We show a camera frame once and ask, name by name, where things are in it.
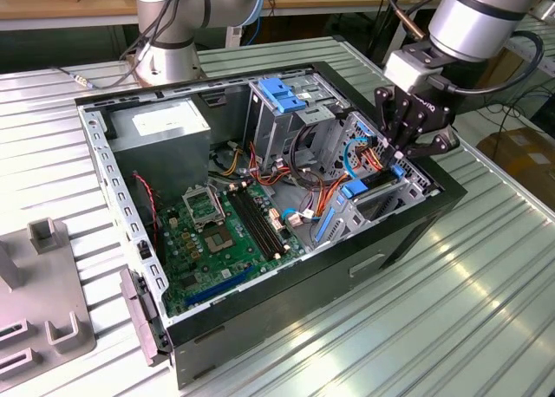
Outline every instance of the black wire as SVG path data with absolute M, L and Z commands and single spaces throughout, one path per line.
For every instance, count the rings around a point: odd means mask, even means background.
M 297 183 L 304 187 L 305 189 L 314 189 L 314 188 L 319 188 L 320 187 L 320 182 L 322 182 L 323 186 L 327 186 L 327 185 L 333 185 L 336 180 L 332 179 L 332 180 L 323 180 L 323 176 L 320 177 L 318 176 L 318 174 L 314 171 L 307 171 L 308 174 L 312 174 L 314 176 L 316 176 L 317 178 L 319 178 L 319 180 L 315 181 L 311 181 L 308 179 L 305 179 L 304 177 L 301 176 L 301 174 L 299 173 L 298 169 L 297 169 L 297 162 L 295 160 L 295 153 L 298 149 L 298 145 L 300 144 L 300 142 L 302 140 L 304 140 L 306 138 L 306 136 L 315 128 L 316 126 L 302 126 L 297 134 L 295 135 L 295 137 L 293 138 L 293 141 L 291 142 L 291 146 L 289 148 L 289 170 L 291 172 L 291 176 L 297 181 Z
M 494 124 L 495 126 L 499 127 L 500 124 L 498 124 L 497 122 L 495 122 L 494 120 L 491 120 L 489 118 L 487 118 L 483 113 L 481 113 L 480 111 L 476 111 L 484 120 L 491 122 L 492 124 Z
M 405 11 L 405 14 L 410 15 L 413 14 L 415 11 L 418 11 L 420 8 L 424 7 L 426 4 L 431 3 L 434 0 L 421 0 L 415 5 L 413 5 L 410 9 Z
M 377 26 L 378 21 L 380 19 L 380 14 L 382 13 L 383 2 L 384 2 L 384 0 L 380 1 L 380 6 L 378 7 L 378 13 L 375 15 L 374 24 L 372 25 L 372 30 L 369 33 L 370 36 L 372 36 L 374 34 L 375 26 Z
M 370 39 L 371 42 L 367 52 L 369 56 L 372 56 L 372 54 L 374 54 L 375 48 L 377 47 L 378 39 L 382 35 L 383 31 L 386 28 L 388 28 L 389 25 L 393 22 L 394 20 L 393 12 L 394 12 L 394 7 L 392 6 L 392 2 L 388 0 L 388 9 L 386 10 L 385 16 L 383 17 L 382 24 L 380 25 L 380 28 L 378 29 L 377 33 Z
M 124 52 L 120 55 L 120 60 L 123 60 L 125 58 L 126 55 L 128 55 L 130 52 L 132 52 L 137 45 L 139 44 L 139 42 L 141 40 L 144 40 L 147 38 L 147 34 L 150 32 L 150 30 L 152 30 L 155 27 L 155 30 L 153 32 L 153 35 L 151 36 L 149 42 L 152 43 L 153 40 L 155 40 L 155 38 L 153 39 L 153 37 L 156 35 L 157 30 L 160 26 L 160 22 L 162 21 L 162 17 L 166 14 L 167 9 L 169 8 L 170 2 L 172 0 L 166 0 L 164 2 L 164 5 L 162 6 L 162 9 L 160 10 L 159 15 L 154 19 L 154 21 L 152 23 L 150 23 L 148 25 L 148 27 L 139 34 L 139 36 L 134 40 L 133 43 L 131 43 L 131 45 L 124 50 Z
M 170 19 L 167 21 L 166 24 L 164 24 L 164 27 L 162 27 L 160 31 L 158 32 L 154 31 L 153 36 L 155 37 L 152 39 L 151 42 L 154 42 L 156 39 L 158 39 L 158 37 L 162 36 L 162 34 L 172 25 L 172 23 L 175 21 L 175 17 L 177 16 L 177 9 L 179 6 L 180 6 L 180 0 L 174 0 L 172 15 L 170 16 Z
M 514 109 L 516 105 L 519 103 L 519 101 L 525 98 L 528 94 L 530 94 L 531 92 L 534 92 L 538 88 L 543 88 L 547 82 L 552 81 L 553 79 L 555 78 L 549 78 L 548 80 L 541 82 L 539 85 L 535 85 L 533 87 L 528 88 L 524 93 L 522 93 L 518 98 L 515 98 L 514 101 L 511 103 L 511 105 L 509 106 L 509 109 L 506 111 L 505 116 L 503 117 L 503 121 L 501 122 L 501 124 L 499 124 L 499 131 L 497 132 L 497 137 L 495 139 L 495 148 L 493 149 L 493 153 L 492 153 L 492 161 L 495 161 L 495 156 L 497 155 L 497 151 L 500 146 L 501 132 L 504 128 L 506 119 L 509 118 L 510 116 L 509 113 L 511 112 L 511 109 Z M 517 118 L 517 120 L 519 120 L 523 125 L 525 125 L 524 121 L 522 121 L 518 117 L 513 117 L 513 118 Z
M 145 29 L 145 31 L 143 31 L 143 33 L 141 34 L 142 36 L 145 36 L 146 33 L 148 31 L 150 31 L 152 28 L 154 28 L 154 32 L 153 34 L 150 36 L 148 43 L 151 44 L 152 42 L 154 42 L 158 37 L 160 37 L 160 35 L 169 27 L 169 25 L 171 23 L 173 23 L 173 21 L 175 20 L 175 16 L 176 16 L 176 12 L 177 12 L 177 5 L 179 3 L 179 0 L 176 0 L 176 4 L 173 8 L 173 15 L 170 19 L 170 21 L 168 21 L 168 23 L 166 23 L 164 25 L 164 27 L 162 27 L 162 30 L 159 32 L 158 28 L 160 27 L 160 23 L 162 21 L 162 18 L 164 17 L 164 15 L 167 12 L 167 9 L 169 8 L 170 3 L 172 2 L 172 0 L 166 0 L 164 2 L 164 5 L 162 6 L 162 9 L 159 13 L 159 15 L 156 17 L 156 19 Z M 137 38 L 137 40 L 135 40 L 134 44 L 138 43 L 140 40 L 140 37 Z M 139 57 L 135 57 L 134 60 L 134 64 L 133 66 L 125 73 L 123 74 L 117 81 L 110 83 L 109 85 L 105 85 L 105 86 L 101 86 L 101 85 L 95 85 L 93 83 L 91 83 L 89 80 L 87 80 L 86 78 L 84 78 L 92 87 L 94 87 L 94 89 L 110 89 L 113 87 L 117 87 L 118 85 L 120 85 L 121 83 L 123 83 L 129 76 L 131 76 L 139 67 L 140 62 L 142 61 L 142 59 L 140 59 Z M 70 74 L 67 70 L 63 69 L 63 68 L 58 68 L 55 67 L 57 70 L 63 72 L 66 75 L 70 75 L 73 77 L 72 74 Z
M 531 31 L 525 31 L 525 30 L 515 31 L 513 32 L 511 37 L 525 37 L 526 39 L 532 41 L 536 45 L 536 54 L 534 55 L 532 61 L 526 67 L 524 72 L 522 72 L 520 75 L 515 76 L 509 81 L 505 81 L 499 85 L 495 85 L 490 88 L 464 89 L 464 88 L 458 88 L 455 85 L 451 84 L 451 85 L 448 85 L 444 90 L 451 94 L 457 94 L 457 95 L 463 95 L 463 96 L 477 96 L 477 95 L 484 95 L 484 94 L 492 94 L 494 92 L 500 92 L 507 88 L 510 88 L 516 85 L 517 83 L 523 81 L 531 74 L 533 74 L 536 71 L 536 68 L 538 67 L 538 65 L 541 63 L 542 58 L 544 57 L 544 41 L 541 40 L 541 37 L 539 37 L 535 33 L 532 33 Z

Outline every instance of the ram slot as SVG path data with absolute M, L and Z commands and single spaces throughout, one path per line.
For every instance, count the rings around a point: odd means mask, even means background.
M 270 223 L 265 219 L 262 212 L 257 208 L 257 205 L 254 203 L 254 200 L 249 196 L 247 192 L 240 192 L 239 198 L 243 202 L 243 205 L 246 207 L 247 211 L 251 214 L 254 218 L 255 222 L 260 225 L 260 229 L 264 232 L 268 241 L 270 241 L 272 248 L 274 249 L 274 253 L 284 254 L 285 248 L 281 243 L 281 240 L 276 235 L 276 232 L 270 226 Z
M 273 259 L 275 252 L 272 251 L 271 244 L 264 237 L 264 233 L 257 227 L 255 222 L 252 220 L 250 213 L 243 206 L 243 202 L 238 197 L 237 193 L 232 193 L 228 196 L 230 203 L 233 206 L 235 212 L 239 215 L 241 222 L 245 225 L 246 229 L 249 231 L 254 241 L 257 243 L 258 248 L 262 251 L 264 256 L 270 260 Z

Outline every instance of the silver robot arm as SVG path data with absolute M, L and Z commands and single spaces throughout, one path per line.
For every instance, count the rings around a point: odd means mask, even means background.
M 264 0 L 137 0 L 139 30 L 145 32 L 166 5 L 159 28 L 138 51 L 136 72 L 151 85 L 188 81 L 200 76 L 194 31 L 241 26 L 256 21 Z
M 395 85 L 395 92 L 388 88 L 375 91 L 377 121 L 387 136 L 387 160 L 429 156 L 457 147 L 459 141 L 450 132 L 450 124 L 463 97 L 499 92 L 532 74 L 543 57 L 543 43 L 531 32 L 514 30 L 533 2 L 441 0 L 429 24 L 429 37 L 424 37 L 401 9 L 395 9 L 421 40 L 390 55 L 384 74 Z M 532 63 L 520 75 L 483 89 L 459 88 L 442 75 L 443 69 L 451 64 L 483 62 L 497 55 L 510 36 L 526 37 L 537 49 Z M 431 143 L 416 142 L 422 134 L 436 132 Z

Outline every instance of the metal slotted table surface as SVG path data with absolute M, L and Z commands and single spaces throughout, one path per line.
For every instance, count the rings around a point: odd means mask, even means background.
M 386 83 L 332 38 L 200 59 L 209 75 L 324 60 L 367 97 Z M 99 83 L 125 69 L 75 68 Z M 177 395 L 167 363 L 147 367 L 121 297 L 126 260 L 72 102 L 87 92 L 53 70 L 0 76 L 0 234 L 63 218 L 97 337 L 89 354 L 5 396 Z M 468 150 L 438 158 L 468 195 L 402 261 L 181 393 L 547 396 L 555 385 L 552 215 Z
M 545 46 L 544 58 L 538 66 L 549 76 L 555 76 L 555 24 L 546 24 L 532 16 L 525 16 L 517 30 L 529 30 L 542 38 Z M 533 43 L 524 37 L 510 39 L 505 47 L 529 62 L 536 53 Z

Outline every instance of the red cable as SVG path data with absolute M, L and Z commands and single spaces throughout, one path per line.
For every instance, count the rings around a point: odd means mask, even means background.
M 145 189 L 147 190 L 148 198 L 150 199 L 150 207 L 153 211 L 154 250 L 156 251 L 156 244 L 157 244 L 157 235 L 156 234 L 158 232 L 158 225 L 156 224 L 156 208 L 154 207 L 153 191 L 150 188 L 150 186 L 148 185 L 147 181 L 144 180 L 140 175 L 138 175 L 137 173 L 134 173 L 133 177 L 136 178 L 137 180 L 139 180 L 143 184 L 143 186 L 145 186 Z

